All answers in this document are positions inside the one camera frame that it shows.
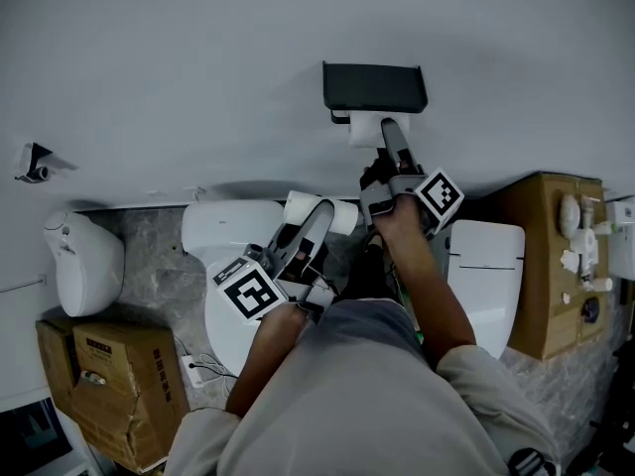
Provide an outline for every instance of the toilet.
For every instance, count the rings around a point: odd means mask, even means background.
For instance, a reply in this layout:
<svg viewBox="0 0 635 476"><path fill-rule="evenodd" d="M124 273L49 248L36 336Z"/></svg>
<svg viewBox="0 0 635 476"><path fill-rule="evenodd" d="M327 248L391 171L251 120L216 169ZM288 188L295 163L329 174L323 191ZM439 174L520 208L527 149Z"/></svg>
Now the toilet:
<svg viewBox="0 0 635 476"><path fill-rule="evenodd" d="M525 231L506 224L457 220L444 228L431 246L467 314L476 343L500 358L518 307Z"/></svg>
<svg viewBox="0 0 635 476"><path fill-rule="evenodd" d="M110 306L123 286L123 243L88 217L52 213L44 238L56 260L58 295L71 317L92 315Z"/></svg>
<svg viewBox="0 0 635 476"><path fill-rule="evenodd" d="M283 221L275 201L231 200L191 204L183 215L182 243L206 269L205 328L216 358L240 374L257 324L246 324L220 297L211 278L242 256L248 243L266 247Z"/></svg>

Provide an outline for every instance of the gray marble surface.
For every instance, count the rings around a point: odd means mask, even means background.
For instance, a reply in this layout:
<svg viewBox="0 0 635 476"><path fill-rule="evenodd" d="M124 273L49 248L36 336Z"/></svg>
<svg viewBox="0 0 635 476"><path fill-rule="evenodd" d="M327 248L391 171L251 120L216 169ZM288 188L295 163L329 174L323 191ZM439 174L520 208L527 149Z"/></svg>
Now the gray marble surface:
<svg viewBox="0 0 635 476"><path fill-rule="evenodd" d="M203 317L205 270L181 247L184 208L109 210L87 213L93 222L119 236L126 248L124 286L119 302L103 315L113 318L168 326L178 341L180 355L213 355ZM365 231L358 228L351 237L329 235L329 254L324 272L340 288ZM506 349L501 361L510 370L527 397L550 423L565 462L588 442L591 419L600 419L608 387L615 370L612 352L627 336L630 312L610 302L608 329L597 339L551 360L540 362L513 349ZM192 409L223 407L226 389L219 378L195 390L184 373ZM204 369L209 378L214 377ZM233 379L226 379L230 388Z"/></svg>

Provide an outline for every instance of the cardboard box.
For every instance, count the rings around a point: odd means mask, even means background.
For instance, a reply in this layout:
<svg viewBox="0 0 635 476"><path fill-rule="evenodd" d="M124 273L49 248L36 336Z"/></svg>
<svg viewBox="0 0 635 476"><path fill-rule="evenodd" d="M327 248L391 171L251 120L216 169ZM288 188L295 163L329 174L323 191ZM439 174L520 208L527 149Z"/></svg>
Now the cardboard box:
<svg viewBox="0 0 635 476"><path fill-rule="evenodd" d="M166 460L188 400L172 332L135 324L91 323L74 330L81 370L72 418L90 444L138 474Z"/></svg>
<svg viewBox="0 0 635 476"><path fill-rule="evenodd" d="M53 402L65 415L72 415L70 396L79 379L72 329L72 319L49 319L36 322L40 356Z"/></svg>
<svg viewBox="0 0 635 476"><path fill-rule="evenodd" d="M558 227L565 194L572 194L578 201L583 194L600 199L594 203L594 223L606 220L598 179L540 173L478 203L478 220L518 225L525 230L523 283L508 345L541 360L596 336L608 319L606 294L583 291L578 275L565 270L560 261L563 251L569 249L569 241ZM608 277L606 237L598 237L598 249L596 275ZM563 302L563 293L571 296L569 304ZM590 324L583 322L581 309L592 297L599 298L600 315L596 323Z"/></svg>

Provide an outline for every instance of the gray shirt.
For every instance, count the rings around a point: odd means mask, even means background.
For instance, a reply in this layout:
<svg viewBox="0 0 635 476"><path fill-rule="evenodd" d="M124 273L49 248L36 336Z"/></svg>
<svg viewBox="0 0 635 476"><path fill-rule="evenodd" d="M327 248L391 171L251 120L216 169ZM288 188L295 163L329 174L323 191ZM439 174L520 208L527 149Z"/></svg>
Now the gray shirt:
<svg viewBox="0 0 635 476"><path fill-rule="evenodd" d="M370 316L351 321L362 310ZM457 347L434 372L395 303L343 301L329 312L245 418L216 409L184 418L166 476L508 474L527 447L557 462L545 421L483 349ZM387 327L372 312L397 320Z"/></svg>

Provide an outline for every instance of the sleeve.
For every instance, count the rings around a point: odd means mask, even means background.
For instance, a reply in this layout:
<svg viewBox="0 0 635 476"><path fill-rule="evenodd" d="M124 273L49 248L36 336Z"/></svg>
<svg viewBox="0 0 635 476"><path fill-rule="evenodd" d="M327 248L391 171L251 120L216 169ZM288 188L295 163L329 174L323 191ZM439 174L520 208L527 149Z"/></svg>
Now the sleeve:
<svg viewBox="0 0 635 476"><path fill-rule="evenodd" d="M216 474L218 460L240 418L220 409L187 414L170 449L165 476Z"/></svg>
<svg viewBox="0 0 635 476"><path fill-rule="evenodd" d="M512 455L534 448L559 465L556 442L547 422L520 391L503 365L476 346L449 351L437 373L458 392L509 463Z"/></svg>

